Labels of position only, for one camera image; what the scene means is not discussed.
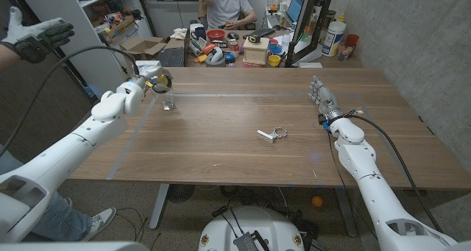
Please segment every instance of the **person's hand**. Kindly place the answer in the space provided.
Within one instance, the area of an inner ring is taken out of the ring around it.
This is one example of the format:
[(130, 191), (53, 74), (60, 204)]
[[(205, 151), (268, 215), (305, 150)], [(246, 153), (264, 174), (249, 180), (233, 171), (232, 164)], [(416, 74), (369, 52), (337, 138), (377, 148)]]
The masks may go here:
[(46, 39), (48, 49), (54, 49), (69, 42), (68, 37), (74, 35), (74, 26), (65, 24), (61, 18), (56, 18), (33, 26), (23, 26), (21, 21), (23, 15), (17, 7), (10, 8), (10, 23), (8, 24), (7, 37), (2, 42), (14, 45), (27, 35), (34, 35), (36, 38)]
[(227, 30), (237, 30), (240, 27), (239, 21), (228, 21), (226, 22), (226, 29)]

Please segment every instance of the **chair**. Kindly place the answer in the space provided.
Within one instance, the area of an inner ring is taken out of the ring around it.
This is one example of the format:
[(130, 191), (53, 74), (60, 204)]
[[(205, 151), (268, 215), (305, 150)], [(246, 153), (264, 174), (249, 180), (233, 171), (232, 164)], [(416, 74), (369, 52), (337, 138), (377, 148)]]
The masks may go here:
[[(207, 19), (207, 5), (206, 4), (203, 4), (202, 0), (198, 0), (198, 19), (199, 21), (201, 21), (201, 24), (206, 28), (208, 29), (208, 19)], [(244, 13), (241, 12), (240, 16), (238, 17), (238, 19), (243, 19), (245, 18), (247, 15), (245, 15)], [(245, 26), (240, 26), (238, 29), (239, 30), (255, 30), (255, 25), (256, 25), (257, 22), (252, 22), (252, 23), (248, 23), (247, 25)]]

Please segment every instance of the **gray t-shirt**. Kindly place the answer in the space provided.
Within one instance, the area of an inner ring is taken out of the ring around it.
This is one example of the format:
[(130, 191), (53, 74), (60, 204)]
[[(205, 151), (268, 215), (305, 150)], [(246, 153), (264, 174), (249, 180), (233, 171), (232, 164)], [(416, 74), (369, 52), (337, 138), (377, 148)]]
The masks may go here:
[(214, 0), (207, 8), (208, 28), (217, 29), (225, 25), (226, 21), (237, 20), (241, 11), (247, 15), (252, 10), (247, 0)]

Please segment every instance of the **wooden table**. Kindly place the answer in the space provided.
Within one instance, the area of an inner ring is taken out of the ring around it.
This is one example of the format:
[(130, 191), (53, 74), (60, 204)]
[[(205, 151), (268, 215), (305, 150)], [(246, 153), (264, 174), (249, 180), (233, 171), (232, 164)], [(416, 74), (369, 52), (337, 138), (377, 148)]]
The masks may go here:
[[(228, 40), (227, 34), (229, 33), (229, 31), (225, 30), (225, 32), (226, 32), (226, 36), (224, 36), (224, 40)], [(242, 39), (242, 36), (249, 34), (252, 31), (235, 30), (231, 32), (236, 32), (239, 35), (239, 39), (238, 39), (239, 44), (244, 44), (244, 39)], [(269, 37), (273, 38), (273, 37), (277, 37), (283, 34), (284, 34), (284, 31), (276, 31), (275, 33), (271, 34)], [(183, 46), (184, 46), (183, 40), (171, 39), (169, 41), (169, 44), (166, 46), (166, 48), (178, 48), (178, 47), (183, 47)], [(206, 64), (204, 63), (195, 63), (194, 62), (195, 58), (196, 57), (190, 53), (186, 59), (185, 66), (186, 67), (206, 67)], [(242, 54), (239, 55), (239, 57), (235, 59), (235, 67), (242, 67), (243, 59), (244, 59), (244, 56)], [(360, 61), (355, 57), (355, 55), (353, 55), (351, 58), (343, 62), (340, 60), (337, 60), (337, 57), (326, 57), (326, 56), (321, 56), (318, 59), (312, 60), (312, 62), (321, 63), (324, 68), (363, 68)], [(268, 62), (266, 63), (266, 67), (272, 68), (271, 66), (269, 66)]]
[[(72, 179), (217, 185), (336, 187), (341, 181), (327, 133), (317, 124), (308, 86), (317, 75), (347, 112), (362, 107), (392, 138), (419, 188), (471, 188), (465, 172), (377, 70), (301, 68), (169, 68), (173, 110), (153, 103), (127, 117), (129, 129), (99, 147)], [(378, 168), (393, 188), (408, 181), (376, 130), (352, 119), (378, 154)], [(273, 144), (257, 130), (288, 136)], [(347, 186), (355, 181), (341, 168)]]

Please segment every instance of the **jeans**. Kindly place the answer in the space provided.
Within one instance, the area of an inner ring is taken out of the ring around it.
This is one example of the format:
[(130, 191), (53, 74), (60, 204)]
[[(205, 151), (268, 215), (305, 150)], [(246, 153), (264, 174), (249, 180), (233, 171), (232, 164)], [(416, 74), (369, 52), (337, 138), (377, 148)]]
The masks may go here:
[[(16, 160), (8, 151), (0, 158), (0, 174), (8, 173), (23, 164)], [(88, 215), (71, 208), (67, 202), (55, 191), (51, 202), (46, 208), (39, 222), (31, 232), (54, 241), (79, 241), (90, 232), (92, 219)], [(44, 238), (29, 234), (25, 241), (45, 240)]]

